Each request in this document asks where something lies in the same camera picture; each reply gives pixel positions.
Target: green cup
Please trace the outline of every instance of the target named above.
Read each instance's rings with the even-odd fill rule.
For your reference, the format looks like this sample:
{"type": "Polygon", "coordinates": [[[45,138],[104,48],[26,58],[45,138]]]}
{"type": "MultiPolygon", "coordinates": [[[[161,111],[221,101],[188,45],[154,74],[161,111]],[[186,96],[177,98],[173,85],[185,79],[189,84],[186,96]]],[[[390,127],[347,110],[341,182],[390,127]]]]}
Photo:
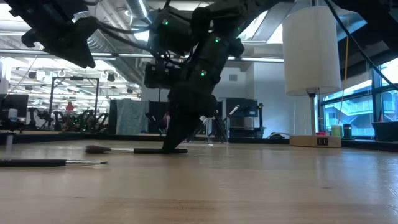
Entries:
{"type": "Polygon", "coordinates": [[[331,135],[343,137],[343,127],[340,125],[332,125],[331,126],[331,135]]]}

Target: white lamp shade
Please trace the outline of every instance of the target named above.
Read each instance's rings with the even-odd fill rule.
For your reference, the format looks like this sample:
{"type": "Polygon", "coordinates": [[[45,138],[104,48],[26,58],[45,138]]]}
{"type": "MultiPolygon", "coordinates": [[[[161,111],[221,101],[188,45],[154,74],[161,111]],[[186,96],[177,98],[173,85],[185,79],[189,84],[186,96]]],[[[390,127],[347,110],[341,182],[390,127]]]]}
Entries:
{"type": "Polygon", "coordinates": [[[336,22],[326,6],[293,13],[283,22],[287,95],[341,90],[336,22]]]}

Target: wooden table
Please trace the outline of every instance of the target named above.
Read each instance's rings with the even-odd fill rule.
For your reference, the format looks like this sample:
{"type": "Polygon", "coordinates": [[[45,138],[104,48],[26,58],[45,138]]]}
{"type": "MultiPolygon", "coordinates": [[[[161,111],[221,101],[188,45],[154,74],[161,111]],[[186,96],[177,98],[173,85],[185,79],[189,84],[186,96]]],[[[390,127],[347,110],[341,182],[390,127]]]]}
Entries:
{"type": "Polygon", "coordinates": [[[87,144],[162,145],[15,145],[16,158],[110,165],[0,169],[0,223],[398,223],[397,154],[193,143],[186,155],[85,155],[87,144]]]}

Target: brush bristles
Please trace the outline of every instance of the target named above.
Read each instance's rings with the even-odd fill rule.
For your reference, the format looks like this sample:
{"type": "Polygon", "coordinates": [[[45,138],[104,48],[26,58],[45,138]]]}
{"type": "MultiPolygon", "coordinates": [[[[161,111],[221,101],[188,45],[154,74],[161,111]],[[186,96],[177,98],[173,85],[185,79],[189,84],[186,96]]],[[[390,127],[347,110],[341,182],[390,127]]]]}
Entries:
{"type": "Polygon", "coordinates": [[[86,153],[88,154],[102,154],[104,152],[109,152],[110,150],[111,150],[110,147],[86,146],[86,153]]]}

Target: wooden lamp base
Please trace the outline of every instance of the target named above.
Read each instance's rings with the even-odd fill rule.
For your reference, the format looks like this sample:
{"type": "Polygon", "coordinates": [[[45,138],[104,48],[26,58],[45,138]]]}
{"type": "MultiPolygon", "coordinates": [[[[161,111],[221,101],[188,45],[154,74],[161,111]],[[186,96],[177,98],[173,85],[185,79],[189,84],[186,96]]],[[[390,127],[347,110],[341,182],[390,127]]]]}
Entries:
{"type": "Polygon", "coordinates": [[[341,138],[338,136],[291,136],[291,146],[302,147],[341,147],[341,138]]]}

